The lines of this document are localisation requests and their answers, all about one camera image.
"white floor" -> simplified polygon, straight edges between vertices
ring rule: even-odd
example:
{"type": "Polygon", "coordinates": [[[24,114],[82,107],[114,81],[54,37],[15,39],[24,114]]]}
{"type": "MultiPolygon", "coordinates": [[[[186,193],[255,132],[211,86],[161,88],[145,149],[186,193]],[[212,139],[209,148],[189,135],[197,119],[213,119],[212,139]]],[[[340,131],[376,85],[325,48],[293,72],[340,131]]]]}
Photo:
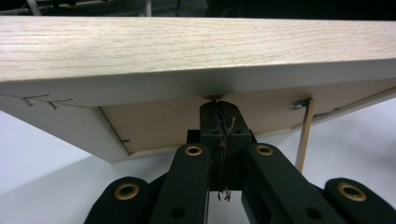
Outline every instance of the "white floor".
{"type": "MultiPolygon", "coordinates": [[[[323,187],[330,178],[360,181],[396,207],[396,99],[311,129],[304,176],[323,187]]],[[[300,133],[260,139],[294,161],[300,133]]],[[[0,112],[0,223],[83,223],[112,181],[148,182],[165,173],[173,154],[109,164],[0,112]]],[[[211,194],[208,223],[248,223],[233,192],[211,194]]]]}

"wooden panel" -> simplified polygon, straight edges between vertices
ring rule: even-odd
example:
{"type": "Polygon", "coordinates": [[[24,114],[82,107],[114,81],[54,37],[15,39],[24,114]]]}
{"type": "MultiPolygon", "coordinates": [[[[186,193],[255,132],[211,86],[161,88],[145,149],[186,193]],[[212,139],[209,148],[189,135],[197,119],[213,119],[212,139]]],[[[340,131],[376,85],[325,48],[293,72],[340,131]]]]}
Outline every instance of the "wooden panel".
{"type": "MultiPolygon", "coordinates": [[[[396,79],[326,86],[255,91],[221,96],[236,104],[247,126],[257,134],[290,129],[303,122],[304,110],[289,104],[312,97],[314,114],[323,115],[396,87],[396,79]]],[[[130,153],[176,147],[186,142],[188,129],[199,129],[199,106],[209,99],[187,98],[131,105],[104,106],[103,110],[130,153]]]]}
{"type": "Polygon", "coordinates": [[[0,109],[107,161],[184,142],[207,95],[266,133],[298,126],[294,100],[352,111],[396,78],[388,21],[1,17],[0,40],[0,109]]]}
{"type": "Polygon", "coordinates": [[[396,22],[2,17],[1,81],[396,58],[396,22]]]}

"brass ring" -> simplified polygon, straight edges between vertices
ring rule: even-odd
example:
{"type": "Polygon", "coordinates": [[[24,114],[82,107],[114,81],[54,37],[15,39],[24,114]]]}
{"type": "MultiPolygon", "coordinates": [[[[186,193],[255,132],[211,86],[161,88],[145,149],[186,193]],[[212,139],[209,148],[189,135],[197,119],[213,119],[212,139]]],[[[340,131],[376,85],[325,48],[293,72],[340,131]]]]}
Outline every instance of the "brass ring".
{"type": "Polygon", "coordinates": [[[116,191],[114,192],[114,196],[118,199],[118,200],[129,200],[134,198],[137,193],[139,192],[139,186],[137,186],[136,184],[130,183],[130,184],[122,184],[119,185],[119,187],[116,189],[116,191]],[[129,193],[121,193],[121,191],[125,188],[133,188],[132,192],[129,193]]]}
{"type": "Polygon", "coordinates": [[[259,154],[263,156],[271,156],[272,154],[274,154],[274,151],[269,147],[257,146],[256,150],[259,154]]]}
{"type": "Polygon", "coordinates": [[[366,194],[361,190],[358,189],[357,187],[342,182],[340,184],[338,184],[338,191],[340,191],[340,193],[342,195],[344,195],[345,197],[347,197],[348,199],[355,201],[355,202],[364,202],[367,200],[367,196],[366,194]],[[351,192],[347,192],[346,189],[352,189],[354,191],[354,193],[351,192]]]}
{"type": "Polygon", "coordinates": [[[200,147],[187,147],[184,152],[189,156],[198,156],[201,155],[202,149],[200,147]]]}

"wooden stick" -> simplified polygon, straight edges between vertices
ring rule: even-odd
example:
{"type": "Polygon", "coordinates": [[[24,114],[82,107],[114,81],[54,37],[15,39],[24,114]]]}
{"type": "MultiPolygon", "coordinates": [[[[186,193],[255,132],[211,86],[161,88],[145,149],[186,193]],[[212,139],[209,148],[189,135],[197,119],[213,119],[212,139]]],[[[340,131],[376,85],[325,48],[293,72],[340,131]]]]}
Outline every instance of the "wooden stick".
{"type": "Polygon", "coordinates": [[[306,111],[305,111],[304,123],[300,136],[300,144],[298,146],[297,158],[295,163],[295,167],[297,168],[297,170],[300,171],[300,173],[303,172],[305,152],[306,152],[306,147],[308,146],[309,130],[311,129],[313,113],[314,113],[314,100],[310,99],[309,104],[306,107],[306,111]]]}

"plywood underside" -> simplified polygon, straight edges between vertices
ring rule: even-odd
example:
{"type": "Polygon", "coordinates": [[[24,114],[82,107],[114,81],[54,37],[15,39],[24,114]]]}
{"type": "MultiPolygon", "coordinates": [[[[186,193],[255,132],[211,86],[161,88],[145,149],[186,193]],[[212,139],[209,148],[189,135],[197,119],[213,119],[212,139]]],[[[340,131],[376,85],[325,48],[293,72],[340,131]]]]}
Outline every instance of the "plywood underside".
{"type": "MultiPolygon", "coordinates": [[[[321,85],[220,96],[239,107],[254,133],[290,129],[303,121],[304,111],[290,111],[289,104],[304,98],[315,100],[314,114],[333,112],[361,99],[391,89],[396,79],[321,85]]],[[[186,142],[188,129],[199,129],[199,106],[211,97],[103,106],[102,109],[129,153],[186,142]]]]}

